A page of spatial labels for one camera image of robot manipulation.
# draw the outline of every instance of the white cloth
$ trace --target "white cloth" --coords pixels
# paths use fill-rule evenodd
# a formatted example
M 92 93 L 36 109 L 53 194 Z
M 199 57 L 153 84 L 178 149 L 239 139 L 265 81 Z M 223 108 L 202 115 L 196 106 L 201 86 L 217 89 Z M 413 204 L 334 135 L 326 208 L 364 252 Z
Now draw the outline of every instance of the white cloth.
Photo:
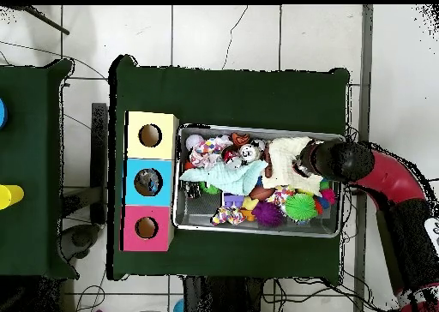
M 265 189 L 291 185 L 294 189 L 302 189 L 322 196 L 320 194 L 322 176 L 302 177 L 292 169 L 293 161 L 296 160 L 309 141 L 311 141 L 309 137 L 294 137 L 276 138 L 270 143 L 268 151 L 270 152 L 272 176 L 270 178 L 266 178 L 265 174 L 262 176 L 262 185 Z

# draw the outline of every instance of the white label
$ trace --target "white label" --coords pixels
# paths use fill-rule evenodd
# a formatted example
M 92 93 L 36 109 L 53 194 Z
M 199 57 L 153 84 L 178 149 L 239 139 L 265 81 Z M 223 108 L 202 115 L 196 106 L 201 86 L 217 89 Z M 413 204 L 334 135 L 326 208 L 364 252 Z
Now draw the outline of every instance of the white label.
M 439 257 L 439 219 L 429 218 L 425 220 L 424 226 Z

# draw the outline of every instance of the green table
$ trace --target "green table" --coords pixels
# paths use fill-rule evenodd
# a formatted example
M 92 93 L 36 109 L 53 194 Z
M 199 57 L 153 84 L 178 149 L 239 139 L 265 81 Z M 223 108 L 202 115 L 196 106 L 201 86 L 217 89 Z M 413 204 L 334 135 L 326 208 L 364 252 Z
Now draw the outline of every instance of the green table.
M 22 186 L 22 201 L 0 211 L 0 274 L 75 278 L 57 252 L 61 226 L 61 81 L 70 60 L 44 68 L 0 67 L 9 120 L 0 129 L 0 183 Z
M 121 252 L 118 247 L 125 111 L 172 113 L 180 123 L 206 123 L 343 135 L 349 73 L 210 71 L 136 67 L 130 56 L 110 69 L 107 271 L 338 281 L 340 237 L 282 237 L 176 229 L 168 252 Z

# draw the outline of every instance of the pink box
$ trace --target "pink box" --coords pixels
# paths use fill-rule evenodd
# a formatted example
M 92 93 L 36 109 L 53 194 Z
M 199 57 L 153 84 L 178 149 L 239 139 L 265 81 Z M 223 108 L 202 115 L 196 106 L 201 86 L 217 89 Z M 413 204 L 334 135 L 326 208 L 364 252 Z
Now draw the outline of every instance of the pink box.
M 137 234 L 135 224 L 141 218 L 155 220 L 157 232 L 153 237 L 142 238 Z M 164 252 L 169 248 L 173 230 L 171 207 L 126 205 L 123 222 L 123 249 L 121 249 L 120 242 L 119 248 L 122 251 L 131 252 Z

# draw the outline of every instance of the blue box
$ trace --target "blue box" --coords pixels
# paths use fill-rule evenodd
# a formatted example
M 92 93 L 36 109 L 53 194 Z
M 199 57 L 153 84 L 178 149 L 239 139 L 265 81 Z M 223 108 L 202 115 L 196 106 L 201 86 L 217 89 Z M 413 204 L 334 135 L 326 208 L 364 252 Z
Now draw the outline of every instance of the blue box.
M 127 159 L 126 205 L 149 205 L 169 207 L 173 186 L 174 161 L 159 159 Z M 141 170 L 154 169 L 163 180 L 159 192 L 153 196 L 143 196 L 135 189 L 135 176 Z

